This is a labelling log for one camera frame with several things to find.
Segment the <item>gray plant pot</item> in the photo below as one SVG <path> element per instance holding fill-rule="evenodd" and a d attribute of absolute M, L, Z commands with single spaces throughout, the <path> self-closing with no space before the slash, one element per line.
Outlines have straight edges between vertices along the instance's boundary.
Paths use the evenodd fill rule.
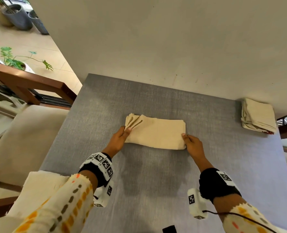
<path fill-rule="evenodd" d="M 4 8 L 2 13 L 14 24 L 15 27 L 20 30 L 30 30 L 32 28 L 32 22 L 21 5 L 12 4 L 9 5 L 9 8 L 15 13 L 12 14 L 7 8 Z"/>
<path fill-rule="evenodd" d="M 30 11 L 28 13 L 28 16 L 41 34 L 44 34 L 44 35 L 48 34 L 48 31 L 45 29 L 42 21 L 39 19 L 39 17 L 37 16 L 34 10 Z"/>

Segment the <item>printed fabric sleeve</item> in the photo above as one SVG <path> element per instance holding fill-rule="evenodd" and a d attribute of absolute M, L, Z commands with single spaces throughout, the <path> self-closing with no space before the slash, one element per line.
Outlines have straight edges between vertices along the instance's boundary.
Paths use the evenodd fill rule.
<path fill-rule="evenodd" d="M 81 174 L 74 174 L 14 233 L 80 233 L 93 206 L 91 182 Z"/>
<path fill-rule="evenodd" d="M 280 231 L 272 225 L 257 208 L 251 206 L 251 204 L 240 204 L 234 207 L 231 212 L 248 217 L 273 231 L 280 233 Z M 228 214 L 223 221 L 223 229 L 226 233 L 272 233 L 272 231 L 257 223 L 242 218 L 241 216 L 230 214 Z"/>

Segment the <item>gray fabric table surface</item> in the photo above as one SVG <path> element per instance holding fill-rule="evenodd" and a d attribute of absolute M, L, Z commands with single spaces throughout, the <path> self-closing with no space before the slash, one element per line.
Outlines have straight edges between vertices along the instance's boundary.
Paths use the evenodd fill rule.
<path fill-rule="evenodd" d="M 184 120 L 211 163 L 269 221 L 287 230 L 287 164 L 279 134 L 243 129 L 237 101 L 89 74 L 41 170 L 76 173 L 129 113 Z M 110 203 L 93 208 L 82 232 L 162 232 L 170 225 L 178 233 L 224 232 L 218 216 L 197 220 L 189 214 L 187 191 L 199 187 L 200 172 L 186 150 L 125 144 L 113 165 Z"/>

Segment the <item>beige towel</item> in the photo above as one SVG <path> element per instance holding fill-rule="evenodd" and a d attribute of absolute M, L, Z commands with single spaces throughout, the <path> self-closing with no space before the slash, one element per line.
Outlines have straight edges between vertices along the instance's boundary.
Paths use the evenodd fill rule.
<path fill-rule="evenodd" d="M 130 114 L 126 117 L 125 126 L 132 128 L 132 132 L 125 141 L 127 143 L 160 149 L 186 148 L 181 137 L 181 133 L 185 133 L 183 120 L 157 119 Z"/>
<path fill-rule="evenodd" d="M 245 98 L 242 102 L 242 126 L 254 131 L 276 133 L 273 107 Z"/>

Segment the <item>stack of folded towels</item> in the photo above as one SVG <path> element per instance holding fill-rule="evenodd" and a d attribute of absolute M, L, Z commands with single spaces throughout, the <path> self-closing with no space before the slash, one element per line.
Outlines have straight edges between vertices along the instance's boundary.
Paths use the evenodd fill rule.
<path fill-rule="evenodd" d="M 276 133 L 277 124 L 273 107 L 245 98 L 242 102 L 242 126 L 268 134 Z"/>

